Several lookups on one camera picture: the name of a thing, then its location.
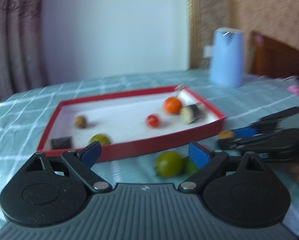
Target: white wall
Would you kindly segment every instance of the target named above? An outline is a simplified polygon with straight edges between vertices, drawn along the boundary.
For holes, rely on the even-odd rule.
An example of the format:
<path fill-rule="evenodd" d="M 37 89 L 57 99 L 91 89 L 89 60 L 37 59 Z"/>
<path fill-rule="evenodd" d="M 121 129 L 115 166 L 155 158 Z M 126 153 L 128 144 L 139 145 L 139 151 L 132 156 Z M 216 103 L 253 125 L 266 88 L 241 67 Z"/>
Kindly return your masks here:
<path fill-rule="evenodd" d="M 187 0 L 43 0 L 51 84 L 188 68 Z"/>

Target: small orange fruit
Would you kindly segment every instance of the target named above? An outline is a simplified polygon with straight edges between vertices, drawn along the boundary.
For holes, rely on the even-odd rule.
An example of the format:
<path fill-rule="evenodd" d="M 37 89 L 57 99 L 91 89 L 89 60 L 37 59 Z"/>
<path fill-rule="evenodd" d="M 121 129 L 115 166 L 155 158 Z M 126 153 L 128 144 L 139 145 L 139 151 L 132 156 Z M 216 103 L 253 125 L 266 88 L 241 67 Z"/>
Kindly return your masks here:
<path fill-rule="evenodd" d="M 179 114 L 182 102 L 177 97 L 169 97 L 164 101 L 163 109 L 168 114 Z"/>

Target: beige curtain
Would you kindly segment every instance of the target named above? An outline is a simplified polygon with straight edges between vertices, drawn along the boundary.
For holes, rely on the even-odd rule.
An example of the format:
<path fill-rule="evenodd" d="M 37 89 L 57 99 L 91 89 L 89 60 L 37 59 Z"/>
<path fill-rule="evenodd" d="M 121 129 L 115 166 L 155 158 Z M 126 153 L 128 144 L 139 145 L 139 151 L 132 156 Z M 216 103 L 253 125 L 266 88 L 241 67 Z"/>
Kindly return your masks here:
<path fill-rule="evenodd" d="M 41 0 L 0 0 L 0 101 L 46 85 Z"/>

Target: blue gripper pad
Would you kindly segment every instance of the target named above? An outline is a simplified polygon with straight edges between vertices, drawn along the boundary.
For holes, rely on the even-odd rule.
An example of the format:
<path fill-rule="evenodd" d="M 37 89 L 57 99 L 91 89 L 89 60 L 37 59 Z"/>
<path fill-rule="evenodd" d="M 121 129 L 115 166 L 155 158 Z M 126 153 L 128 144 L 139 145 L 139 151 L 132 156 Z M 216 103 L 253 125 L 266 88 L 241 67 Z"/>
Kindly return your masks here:
<path fill-rule="evenodd" d="M 99 142 L 94 142 L 88 145 L 85 150 L 81 162 L 84 163 L 89 169 L 98 161 L 102 155 L 102 146 Z"/>
<path fill-rule="evenodd" d="M 188 146 L 188 155 L 199 169 L 210 161 L 208 153 L 196 147 L 193 143 Z"/>
<path fill-rule="evenodd" d="M 253 135 L 257 134 L 256 130 L 250 127 L 244 127 L 240 129 L 233 130 L 236 137 L 252 137 Z"/>

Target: sushi roll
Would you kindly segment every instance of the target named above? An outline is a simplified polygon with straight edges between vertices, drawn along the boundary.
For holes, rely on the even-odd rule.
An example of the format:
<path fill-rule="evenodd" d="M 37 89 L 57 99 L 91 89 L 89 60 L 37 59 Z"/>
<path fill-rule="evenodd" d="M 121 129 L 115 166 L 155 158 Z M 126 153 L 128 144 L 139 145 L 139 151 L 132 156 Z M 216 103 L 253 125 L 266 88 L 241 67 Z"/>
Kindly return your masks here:
<path fill-rule="evenodd" d="M 72 149 L 72 137 L 51 139 L 51 148 L 53 150 Z"/>
<path fill-rule="evenodd" d="M 196 122 L 198 119 L 203 117 L 203 111 L 198 107 L 198 105 L 189 105 L 184 106 L 180 110 L 180 115 L 182 117 L 182 120 L 189 124 L 192 122 Z"/>

